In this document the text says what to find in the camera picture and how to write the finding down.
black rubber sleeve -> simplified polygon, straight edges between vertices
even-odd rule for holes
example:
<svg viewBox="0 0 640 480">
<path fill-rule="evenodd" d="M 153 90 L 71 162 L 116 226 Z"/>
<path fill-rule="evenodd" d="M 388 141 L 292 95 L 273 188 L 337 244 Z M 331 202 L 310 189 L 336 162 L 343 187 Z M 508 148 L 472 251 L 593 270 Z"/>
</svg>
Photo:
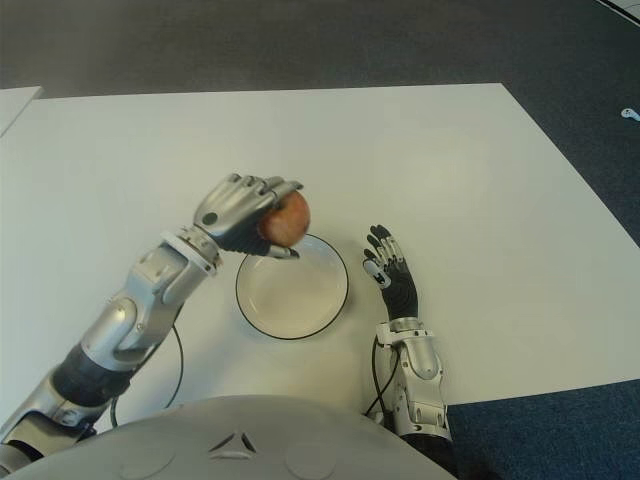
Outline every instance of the black rubber sleeve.
<svg viewBox="0 0 640 480">
<path fill-rule="evenodd" d="M 85 407 L 103 405 L 129 388 L 135 370 L 116 372 L 94 363 L 78 344 L 53 372 L 56 391 L 67 400 Z"/>
<path fill-rule="evenodd" d="M 454 477 L 458 476 L 456 459 L 453 454 L 453 445 L 446 438 L 435 435 L 410 433 L 409 435 L 404 435 L 402 439 L 420 453 L 436 462 Z"/>
</svg>

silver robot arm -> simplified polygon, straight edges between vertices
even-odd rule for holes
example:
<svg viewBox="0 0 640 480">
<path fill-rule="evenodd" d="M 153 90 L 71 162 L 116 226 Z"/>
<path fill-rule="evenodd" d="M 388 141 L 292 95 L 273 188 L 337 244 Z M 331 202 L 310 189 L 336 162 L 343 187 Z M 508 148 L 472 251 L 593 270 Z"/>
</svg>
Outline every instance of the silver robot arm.
<svg viewBox="0 0 640 480">
<path fill-rule="evenodd" d="M 443 367 L 433 348 L 433 334 L 418 318 L 411 272 L 398 242 L 385 227 L 372 226 L 367 240 L 375 253 L 364 251 L 363 267 L 378 284 L 389 315 L 389 321 L 376 328 L 377 342 L 393 348 L 400 365 L 394 382 L 393 429 L 455 474 L 447 407 L 440 391 Z"/>
<path fill-rule="evenodd" d="M 302 188 L 280 177 L 233 174 L 198 207 L 193 225 L 131 269 L 124 288 L 0 429 L 0 478 L 95 434 L 93 424 L 169 334 L 185 300 L 221 265 L 219 250 L 297 258 L 260 237 L 257 224 Z"/>
</svg>

gray carpet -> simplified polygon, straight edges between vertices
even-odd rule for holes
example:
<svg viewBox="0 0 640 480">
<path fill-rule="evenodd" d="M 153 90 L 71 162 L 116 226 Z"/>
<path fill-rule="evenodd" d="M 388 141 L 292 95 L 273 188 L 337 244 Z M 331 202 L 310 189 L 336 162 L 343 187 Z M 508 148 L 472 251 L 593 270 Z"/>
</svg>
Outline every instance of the gray carpet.
<svg viewBox="0 0 640 480">
<path fill-rule="evenodd" d="M 640 28 L 594 0 L 4 0 L 0 12 L 0 86 L 49 97 L 502 82 L 640 244 L 640 124 L 620 117 L 640 112 L 639 52 Z M 632 478 L 638 398 L 628 382 L 454 407 L 461 471 Z"/>
</svg>

apple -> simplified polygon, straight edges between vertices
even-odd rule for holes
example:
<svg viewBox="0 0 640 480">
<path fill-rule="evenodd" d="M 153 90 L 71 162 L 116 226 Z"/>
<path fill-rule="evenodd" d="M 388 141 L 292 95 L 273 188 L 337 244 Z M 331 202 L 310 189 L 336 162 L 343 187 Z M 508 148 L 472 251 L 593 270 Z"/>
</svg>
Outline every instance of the apple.
<svg viewBox="0 0 640 480">
<path fill-rule="evenodd" d="M 300 193 L 292 192 L 262 217 L 258 232 L 271 243 L 291 247 L 302 240 L 310 221 L 307 201 Z"/>
</svg>

robot forearm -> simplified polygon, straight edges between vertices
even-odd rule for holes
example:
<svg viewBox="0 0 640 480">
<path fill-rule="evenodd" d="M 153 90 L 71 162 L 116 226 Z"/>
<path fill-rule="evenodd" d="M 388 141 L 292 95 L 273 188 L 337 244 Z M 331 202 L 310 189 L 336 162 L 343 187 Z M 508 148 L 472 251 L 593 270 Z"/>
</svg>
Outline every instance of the robot forearm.
<svg viewBox="0 0 640 480">
<path fill-rule="evenodd" d="M 216 271 L 217 246 L 199 227 L 164 238 L 135 264 L 124 289 L 80 343 L 3 425 L 2 444 L 35 460 L 93 434 L 94 422 L 127 390 L 149 351 L 169 333 L 186 298 Z"/>
<path fill-rule="evenodd" d="M 420 433 L 451 440 L 440 383 L 443 369 L 432 345 L 432 334 L 415 317 L 382 323 L 378 342 L 400 356 L 393 414 L 400 436 Z"/>
</svg>

